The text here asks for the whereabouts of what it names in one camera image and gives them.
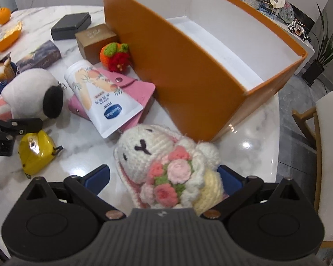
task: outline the yellow crocheted body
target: yellow crocheted body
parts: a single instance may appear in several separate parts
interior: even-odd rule
[[[193,208],[198,216],[223,199],[223,185],[219,173],[206,170],[204,179],[205,186],[201,189],[199,198],[193,203]]]

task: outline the black box lid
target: black box lid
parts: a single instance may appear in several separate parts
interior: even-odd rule
[[[89,16],[89,12],[65,15],[51,28],[51,32],[77,30]]]

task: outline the pink pouch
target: pink pouch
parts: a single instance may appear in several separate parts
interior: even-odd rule
[[[143,106],[143,111],[139,112],[131,120],[122,125],[120,130],[124,132],[127,129],[136,126],[139,122],[142,122],[153,103],[152,95],[155,90],[155,85],[153,83],[143,82],[131,77],[127,77],[123,74],[110,72],[102,68],[99,68],[98,71],[107,77],[111,82],[114,82],[117,86],[120,86],[123,91],[125,91],[125,93],[129,94],[133,99],[135,99]],[[89,120],[84,107],[81,105],[76,95],[73,95],[72,98],[70,98],[68,102],[68,108],[72,113]]]

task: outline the black plush ear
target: black plush ear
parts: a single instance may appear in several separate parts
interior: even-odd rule
[[[51,86],[43,98],[43,112],[54,119],[59,116],[63,108],[63,89],[60,86]]]

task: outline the orange box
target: orange box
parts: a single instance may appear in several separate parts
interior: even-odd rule
[[[196,141],[220,137],[260,107],[307,56],[241,0],[104,0],[138,76]]]

